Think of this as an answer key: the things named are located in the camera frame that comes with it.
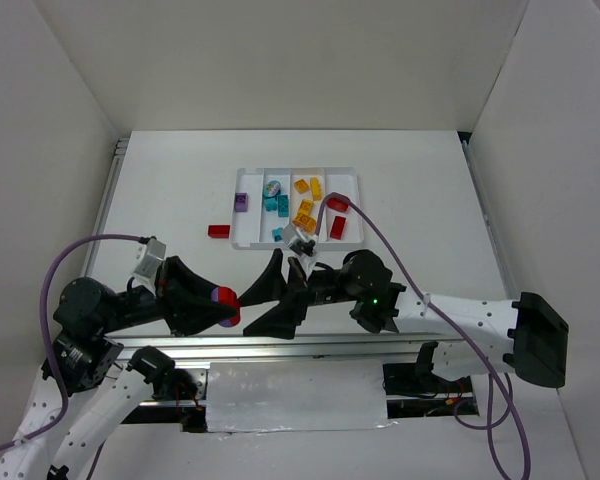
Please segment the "purple and red lego stack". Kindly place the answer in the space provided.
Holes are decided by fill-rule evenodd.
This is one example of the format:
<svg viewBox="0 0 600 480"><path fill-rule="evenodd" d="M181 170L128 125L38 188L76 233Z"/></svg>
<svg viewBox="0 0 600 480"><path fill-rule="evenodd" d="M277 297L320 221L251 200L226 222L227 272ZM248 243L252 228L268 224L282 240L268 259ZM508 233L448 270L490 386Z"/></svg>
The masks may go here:
<svg viewBox="0 0 600 480"><path fill-rule="evenodd" d="M240 304L234 290L226 286L218 286L211 292L211 300L226 306L231 307L235 314L231 317L223 319L219 325L224 328L232 328L237 326L241 321Z"/></svg>

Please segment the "yellow butterfly lego brick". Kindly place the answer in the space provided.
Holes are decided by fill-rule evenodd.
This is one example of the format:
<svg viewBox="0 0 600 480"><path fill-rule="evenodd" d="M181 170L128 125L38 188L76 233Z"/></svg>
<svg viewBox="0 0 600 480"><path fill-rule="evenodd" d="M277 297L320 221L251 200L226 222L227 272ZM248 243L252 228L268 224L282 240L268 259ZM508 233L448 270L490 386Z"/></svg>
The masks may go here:
<svg viewBox="0 0 600 480"><path fill-rule="evenodd" d="M317 221L312 216L304 213L297 214L292 223L308 234L314 234L317 226Z"/></svg>

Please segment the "purple square lego brick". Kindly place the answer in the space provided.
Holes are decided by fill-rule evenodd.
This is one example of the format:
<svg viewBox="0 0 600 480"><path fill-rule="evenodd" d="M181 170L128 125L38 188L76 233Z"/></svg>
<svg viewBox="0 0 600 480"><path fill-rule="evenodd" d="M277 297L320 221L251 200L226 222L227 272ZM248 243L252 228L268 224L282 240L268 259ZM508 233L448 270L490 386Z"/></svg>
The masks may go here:
<svg viewBox="0 0 600 480"><path fill-rule="evenodd" d="M236 213L245 213L248 211L248 194L238 192L234 195L234 211Z"/></svg>

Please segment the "yellow square lego brick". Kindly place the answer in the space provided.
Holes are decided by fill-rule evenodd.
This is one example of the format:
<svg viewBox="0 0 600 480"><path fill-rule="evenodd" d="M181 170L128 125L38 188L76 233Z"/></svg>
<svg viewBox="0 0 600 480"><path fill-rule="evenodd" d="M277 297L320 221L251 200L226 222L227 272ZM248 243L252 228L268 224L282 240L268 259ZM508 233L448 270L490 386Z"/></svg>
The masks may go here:
<svg viewBox="0 0 600 480"><path fill-rule="evenodd" d="M304 179L295 181L294 188L299 194L304 194L310 191L309 184Z"/></svg>

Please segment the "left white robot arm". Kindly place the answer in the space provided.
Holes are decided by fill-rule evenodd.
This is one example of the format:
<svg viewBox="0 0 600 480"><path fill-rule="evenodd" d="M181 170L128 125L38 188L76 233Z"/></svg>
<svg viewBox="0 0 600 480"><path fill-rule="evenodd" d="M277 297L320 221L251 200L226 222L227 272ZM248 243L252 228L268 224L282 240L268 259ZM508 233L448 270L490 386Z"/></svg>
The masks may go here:
<svg viewBox="0 0 600 480"><path fill-rule="evenodd" d="M109 334L164 320L192 336L239 316L232 290L166 259L147 285L116 293L81 277L61 293L53 318L62 330L41 367L13 440L0 448L0 479L74 479L144 400L193 400L195 380L156 347L135 351L102 398L96 397L123 346Z"/></svg>

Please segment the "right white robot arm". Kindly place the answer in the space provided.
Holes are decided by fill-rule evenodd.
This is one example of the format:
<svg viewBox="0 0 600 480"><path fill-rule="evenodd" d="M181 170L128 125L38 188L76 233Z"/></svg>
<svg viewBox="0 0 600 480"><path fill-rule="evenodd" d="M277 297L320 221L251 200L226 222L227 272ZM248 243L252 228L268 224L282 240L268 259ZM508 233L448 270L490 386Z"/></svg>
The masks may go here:
<svg viewBox="0 0 600 480"><path fill-rule="evenodd" d="M335 269L275 250L263 273L238 299L243 307L273 306L244 328L247 337L291 340L311 307L352 303L350 317L371 334L427 334L417 355L424 374L461 377L513 373L544 388L566 383L569 326L540 295L482 301L417 294L392 279L369 250L344 257Z"/></svg>

